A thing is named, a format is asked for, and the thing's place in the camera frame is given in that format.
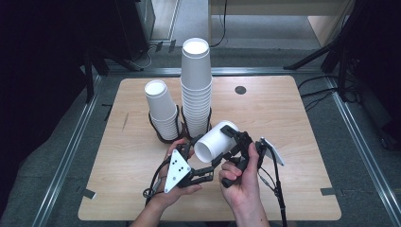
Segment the table top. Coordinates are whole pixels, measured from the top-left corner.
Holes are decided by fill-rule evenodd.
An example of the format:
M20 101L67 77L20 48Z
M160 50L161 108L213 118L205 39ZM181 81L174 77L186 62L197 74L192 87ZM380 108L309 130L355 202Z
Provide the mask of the table top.
M83 220L134 220L145 205L142 196L163 161L169 145L160 142L148 122L145 85L153 79L121 81L104 131L78 217ZM181 106L178 78L162 79L176 104ZM235 92L246 88L244 95ZM212 126L221 120L235 123L256 141L269 140L285 160L278 166L288 220L336 220L341 211L331 188L322 156L305 113L295 81L290 76L213 78ZM194 155L194 168L208 166ZM262 167L274 178L271 159ZM181 197L163 213L163 220L232 220L232 211L220 192L218 172L210 183L191 196ZM270 220L280 220L277 198L260 180L261 200Z

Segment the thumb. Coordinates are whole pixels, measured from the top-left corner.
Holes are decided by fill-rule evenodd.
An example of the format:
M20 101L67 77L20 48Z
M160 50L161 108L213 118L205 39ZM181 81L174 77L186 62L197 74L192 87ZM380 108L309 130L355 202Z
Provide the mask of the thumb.
M251 143L248 147L248 154L250 156L250 161L248 163L247 169L251 171L257 171L257 162L259 160L259 154L256 151L256 146Z

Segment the hand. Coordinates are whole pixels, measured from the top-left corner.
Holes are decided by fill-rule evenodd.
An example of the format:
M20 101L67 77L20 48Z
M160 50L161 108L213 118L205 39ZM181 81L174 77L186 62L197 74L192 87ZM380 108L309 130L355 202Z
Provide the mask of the hand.
M167 150L165 159L171 155L174 148L177 147L179 144L185 143L184 139L175 141L170 148ZM194 154L194 151L191 150L188 158L190 158ZM179 188L175 186L171 189L168 193L164 193L164 188L166 184L166 176L168 172L168 165L164 166L159 172L159 178L162 178L162 182L159 185L159 188L156 195L152 197L150 202L147 206L145 206L144 210L141 214L136 218L135 222L132 224L131 227L155 227L159 223L159 219L162 216L163 212L166 208L174 202L176 202L180 196L182 195L190 195L196 191L201 190L201 186L199 184L191 185L184 188Z
M167 159L168 156L171 155L172 151L177 147L177 145L184 144L184 143L185 143L184 139L175 141L170 146L170 148L167 150L165 159ZM188 159L191 158L191 156L193 154L194 154L194 150L191 150L189 152ZM166 209L168 206L174 204L174 202L176 202L182 195L190 195L196 191L201 190L201 185L195 184L195 185L191 185L191 186L184 187L184 188L179 188L179 187L175 186L168 193L164 193L163 190L164 190L165 184L166 184L167 172L168 172L168 165L164 166L159 172L159 178L162 178L162 182L160 183L157 192L161 192L161 193L154 195L151 199L151 201L153 201L153 203L159 204L162 208Z
M229 188L222 184L221 192L235 215L237 226L269 226L265 209L260 200L259 181L257 180L257 154L254 143L249 146L250 160L247 168L242 172L233 163L226 162L219 172L220 181L224 178L237 181Z

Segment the human hand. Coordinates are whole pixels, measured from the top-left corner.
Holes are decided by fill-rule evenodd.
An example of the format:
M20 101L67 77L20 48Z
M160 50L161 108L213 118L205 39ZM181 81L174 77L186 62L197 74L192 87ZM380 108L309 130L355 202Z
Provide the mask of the human hand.
M177 145L179 144L184 144L185 140L184 139L180 139L175 141L170 148L167 150L166 152L166 156L165 159L168 158L168 156L171 155L172 151L177 147ZM188 159L191 158L191 156L194 154L194 150L191 150L189 152L188 155ZM166 209L168 206L174 204L179 198L180 196L183 195L190 195L193 194L196 191L201 190L201 185L200 184L194 184L194 185L190 185L188 187L183 187L183 188L179 188L177 186L175 186L173 189L171 189L168 193L164 193L164 188L165 188L165 184L166 184L166 176L168 173L168 165L164 166L160 172L159 172L159 179L161 178L162 181L157 189L157 194L154 195L152 197L152 199L150 200L150 202L157 204L158 206L160 206L160 208L162 209Z
M235 184L225 188L222 184L221 192L235 215L237 226L269 226L265 209L260 200L259 181L257 180L257 162L259 155L254 143L248 149L250 160L247 168L242 172L233 163L226 162L219 172L220 181L224 178L235 181Z

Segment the camera stand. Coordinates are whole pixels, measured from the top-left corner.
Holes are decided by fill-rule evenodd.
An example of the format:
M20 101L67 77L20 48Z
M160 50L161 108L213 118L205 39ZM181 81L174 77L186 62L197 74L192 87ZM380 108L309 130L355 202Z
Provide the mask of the camera stand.
M338 93L342 101L345 102L347 100L345 97L345 79L347 76L347 66L349 62L348 50L350 49L350 44L355 41L357 35L357 25L361 24L361 22L359 22L358 20L362 20L360 15L367 6L367 2L367 0L356 1L353 12L351 13L350 17L342 28L340 34L335 38L332 43L315 51L314 53L292 65L284 66L283 69L297 70L307 63L319 58L321 55L328 53L321 65L321 69L324 73L331 73L333 72L336 65L340 63Z

